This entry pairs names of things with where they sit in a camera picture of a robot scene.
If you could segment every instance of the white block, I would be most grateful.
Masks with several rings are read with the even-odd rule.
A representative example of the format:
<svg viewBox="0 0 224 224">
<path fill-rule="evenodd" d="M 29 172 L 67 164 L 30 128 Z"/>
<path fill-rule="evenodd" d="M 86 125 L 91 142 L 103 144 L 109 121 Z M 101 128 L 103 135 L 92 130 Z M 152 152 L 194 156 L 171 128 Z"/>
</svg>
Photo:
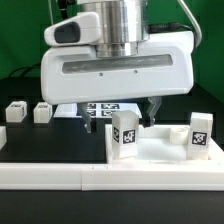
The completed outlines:
<svg viewBox="0 0 224 224">
<path fill-rule="evenodd" d="M 132 111 L 112 113 L 112 150 L 116 159 L 138 154 L 139 117 Z"/>
<path fill-rule="evenodd" d="M 0 126 L 0 150 L 5 145 L 6 142 L 7 142 L 6 128 Z"/>
<path fill-rule="evenodd" d="M 48 123 L 52 117 L 52 105 L 40 102 L 33 110 L 34 123 Z"/>
<path fill-rule="evenodd" d="M 187 159 L 208 159 L 208 145 L 211 139 L 212 124 L 212 114 L 192 113 Z"/>
<path fill-rule="evenodd" d="M 5 111 L 7 122 L 20 123 L 27 115 L 27 104 L 24 101 L 14 101 Z"/>
<path fill-rule="evenodd" d="M 213 115 L 206 113 L 195 113 L 191 114 L 191 129 L 201 131 L 212 131 Z"/>
</svg>

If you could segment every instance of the white tray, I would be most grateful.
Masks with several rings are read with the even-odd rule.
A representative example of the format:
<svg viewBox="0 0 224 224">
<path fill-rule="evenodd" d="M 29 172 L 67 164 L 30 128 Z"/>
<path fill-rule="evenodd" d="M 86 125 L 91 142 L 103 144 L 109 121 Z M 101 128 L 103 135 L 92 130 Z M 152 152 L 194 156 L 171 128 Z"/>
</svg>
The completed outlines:
<svg viewBox="0 0 224 224">
<path fill-rule="evenodd" d="M 186 146 L 169 143 L 171 126 L 140 127 L 139 155 L 113 160 L 106 126 L 107 164 L 0 163 L 0 189 L 224 190 L 224 153 L 211 140 L 209 160 L 186 160 Z"/>
</svg>

